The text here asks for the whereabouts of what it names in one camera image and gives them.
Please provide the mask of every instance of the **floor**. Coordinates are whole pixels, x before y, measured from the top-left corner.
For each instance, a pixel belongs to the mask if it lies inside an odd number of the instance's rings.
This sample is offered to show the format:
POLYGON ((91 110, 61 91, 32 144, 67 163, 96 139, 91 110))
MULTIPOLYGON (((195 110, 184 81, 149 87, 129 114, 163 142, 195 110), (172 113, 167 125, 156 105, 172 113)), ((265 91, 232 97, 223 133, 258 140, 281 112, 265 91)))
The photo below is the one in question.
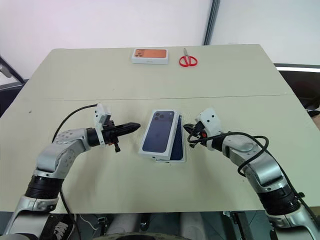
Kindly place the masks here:
MULTIPOLYGON (((0 234, 3 234, 6 224, 10 219, 11 212, 0 212, 0 234)), ((263 210, 246 211, 247 220, 254 239, 270 240, 269 232, 272 229, 267 216, 263 210)), ((85 220, 89 221, 94 228, 93 230, 87 222, 78 218, 78 225, 81 232, 81 238, 90 240, 100 235, 100 225, 97 217, 104 217, 105 214, 82 214, 85 220)), ((241 234, 238 225, 232 223, 228 217, 222 215, 222 212, 202 212, 201 216, 204 222, 204 229, 208 240, 240 240, 241 234)), ((179 235, 179 213, 153 213, 150 217, 150 226, 147 230, 150 233, 165 233, 179 235)), ((72 240, 77 240, 75 233, 72 240)))

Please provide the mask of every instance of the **wire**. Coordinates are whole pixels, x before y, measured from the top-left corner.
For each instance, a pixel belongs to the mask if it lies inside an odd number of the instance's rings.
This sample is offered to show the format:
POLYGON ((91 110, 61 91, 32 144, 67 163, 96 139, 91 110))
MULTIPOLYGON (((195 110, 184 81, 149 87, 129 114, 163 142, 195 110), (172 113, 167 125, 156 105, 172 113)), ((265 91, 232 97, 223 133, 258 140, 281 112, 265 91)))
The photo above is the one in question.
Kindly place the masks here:
POLYGON ((81 218, 84 222, 86 222, 87 224, 89 224, 90 227, 91 227, 94 231, 98 230, 98 228, 94 228, 94 226, 92 226, 91 222, 85 220, 85 219, 81 216, 80 213, 79 213, 79 216, 80 216, 80 218, 81 218))
POLYGON ((216 136, 210 136, 210 137, 205 137, 205 138, 200 138, 200 139, 195 139, 195 140, 190 140, 190 138, 192 137, 193 132, 188 136, 187 141, 189 143, 201 143, 203 141, 209 141, 209 140, 214 140, 220 137, 226 137, 226 136, 231 136, 231 135, 243 135, 246 136, 250 139, 252 139, 256 144, 259 145, 259 147, 261 148, 261 150, 254 155, 253 157, 251 157, 250 159, 246 160, 244 163, 242 163, 238 169, 237 172, 243 176, 246 177, 242 172, 241 169, 246 166, 247 164, 249 164, 250 162, 252 162, 253 160, 255 160, 256 158, 258 158, 260 155, 262 155, 264 152, 266 152, 267 154, 269 154, 274 160, 275 162, 278 164, 278 166, 280 167, 280 170, 282 171, 289 187, 291 188, 291 190, 293 191, 293 194, 295 195, 295 197, 301 202, 301 204, 304 206, 304 208, 307 210, 307 212, 310 214, 311 218, 314 220, 315 224, 319 227, 320 223, 316 217, 316 215, 312 212, 312 210, 310 209, 310 207, 306 204, 306 202, 302 199, 304 197, 303 193, 298 193, 296 191, 296 189, 294 188, 293 184, 291 183, 288 175, 286 174, 285 170, 281 167, 281 165, 279 164, 279 162, 275 159, 274 156, 272 156, 272 154, 267 150, 268 146, 269 146, 269 140, 267 137, 265 136, 251 136, 250 134, 247 134, 245 132, 227 132, 227 133, 222 133, 220 135, 216 135, 216 136), (265 144, 262 145, 257 139, 264 139, 265 140, 265 144))
MULTIPOLYGON (((81 111, 81 110, 83 110, 83 109, 93 108, 93 107, 96 107, 96 106, 97 106, 97 104, 83 106, 83 107, 80 107, 80 108, 74 110, 74 111, 71 112, 68 116, 66 116, 66 118, 60 123, 59 127, 56 129, 56 131, 55 131, 55 133, 54 133, 54 135, 53 135, 53 138, 52 138, 52 143, 54 142, 55 138, 57 137, 57 135, 58 135, 61 127, 65 124, 65 122, 66 122, 73 114, 75 114, 75 113, 77 113, 77 112, 79 112, 79 111, 81 111)), ((69 207, 68 207, 68 205, 67 205, 67 202, 66 202, 64 193, 63 193, 63 191, 62 191, 62 186, 61 186, 61 189, 60 189, 60 192, 59 192, 59 193, 60 193, 60 196, 61 196, 61 200, 62 200, 63 206, 64 206, 64 208, 65 208, 68 216, 70 217, 70 219, 72 220, 72 222, 73 222, 73 224, 74 224, 74 226, 75 226, 75 229, 76 229, 77 234, 78 234, 78 236, 79 236, 79 240, 81 240, 81 234, 80 234, 80 229, 79 229, 78 223, 77 223, 77 221, 75 220, 73 214, 71 213, 71 211, 70 211, 70 209, 69 209, 69 207)))

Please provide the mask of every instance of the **table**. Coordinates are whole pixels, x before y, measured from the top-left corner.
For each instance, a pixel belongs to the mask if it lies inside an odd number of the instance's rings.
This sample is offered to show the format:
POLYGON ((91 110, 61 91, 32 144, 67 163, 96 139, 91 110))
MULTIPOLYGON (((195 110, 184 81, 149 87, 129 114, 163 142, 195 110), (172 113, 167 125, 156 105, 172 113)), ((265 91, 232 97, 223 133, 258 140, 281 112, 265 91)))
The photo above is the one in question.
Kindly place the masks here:
MULTIPOLYGON (((138 155, 152 109, 175 109, 184 123, 213 107, 225 131, 265 135, 310 206, 318 206, 320 134, 259 45, 188 46, 198 58, 182 68, 183 47, 168 65, 132 64, 133 48, 55 49, 0 118, 0 211, 13 211, 37 155, 70 112, 101 102, 116 124, 141 128, 119 138, 121 152, 94 147, 74 162, 63 191, 75 213, 191 212, 263 209, 248 181, 221 152, 186 146, 186 163, 138 155)), ((61 130, 93 127, 93 109, 61 130)), ((65 210, 59 201, 55 213, 65 210)))

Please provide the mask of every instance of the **white cable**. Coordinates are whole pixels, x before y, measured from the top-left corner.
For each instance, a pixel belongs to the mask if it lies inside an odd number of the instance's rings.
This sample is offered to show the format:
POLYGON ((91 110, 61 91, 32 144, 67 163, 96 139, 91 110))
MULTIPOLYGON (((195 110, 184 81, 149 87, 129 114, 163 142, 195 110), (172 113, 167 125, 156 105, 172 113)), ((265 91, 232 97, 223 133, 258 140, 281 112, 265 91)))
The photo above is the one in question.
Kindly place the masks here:
POLYGON ((89 224, 90 225, 90 227, 94 230, 94 231, 96 231, 98 228, 94 228, 94 226, 92 226, 92 224, 91 224, 91 222, 89 222, 89 221, 87 221, 87 220, 85 220, 82 216, 81 216, 81 214, 79 213, 79 216, 80 216, 80 218, 84 221, 84 222, 86 222, 87 224, 89 224))

